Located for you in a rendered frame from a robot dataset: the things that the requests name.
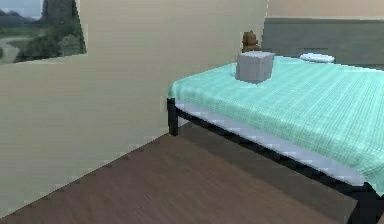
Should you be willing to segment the grey carton box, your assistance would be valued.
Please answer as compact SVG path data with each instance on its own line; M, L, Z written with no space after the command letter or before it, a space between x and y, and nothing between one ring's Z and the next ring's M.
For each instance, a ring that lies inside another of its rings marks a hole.
M260 83L271 77L274 53L249 51L237 56L235 78L249 83Z

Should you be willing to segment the brown teddy bear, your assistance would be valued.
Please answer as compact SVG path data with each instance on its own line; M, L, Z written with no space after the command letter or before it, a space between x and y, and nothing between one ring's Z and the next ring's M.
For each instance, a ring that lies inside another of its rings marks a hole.
M242 52L249 52L249 51L260 51L261 47L258 45L258 40L256 37L256 34L250 30L248 32L245 32L242 37Z

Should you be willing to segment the bed with teal blanket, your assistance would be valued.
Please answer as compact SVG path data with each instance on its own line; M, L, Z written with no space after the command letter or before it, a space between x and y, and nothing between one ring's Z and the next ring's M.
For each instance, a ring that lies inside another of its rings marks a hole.
M384 215L384 19L268 18L271 77L235 78L231 63L175 81L168 127L184 118L356 200L347 224ZM300 59L330 55L333 63Z

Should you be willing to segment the white flat pillow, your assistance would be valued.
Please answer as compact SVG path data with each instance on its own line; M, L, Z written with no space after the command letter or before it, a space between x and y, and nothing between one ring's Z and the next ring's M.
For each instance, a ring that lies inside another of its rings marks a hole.
M335 58L330 55L323 55L323 54L315 54L315 53L305 53L300 56L300 59L311 61L311 62L318 62L318 63L333 63L335 61Z

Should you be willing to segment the window with landscape view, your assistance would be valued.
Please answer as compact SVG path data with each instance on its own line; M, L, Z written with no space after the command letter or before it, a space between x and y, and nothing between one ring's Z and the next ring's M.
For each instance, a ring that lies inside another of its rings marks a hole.
M78 0L0 0L0 65L86 54Z

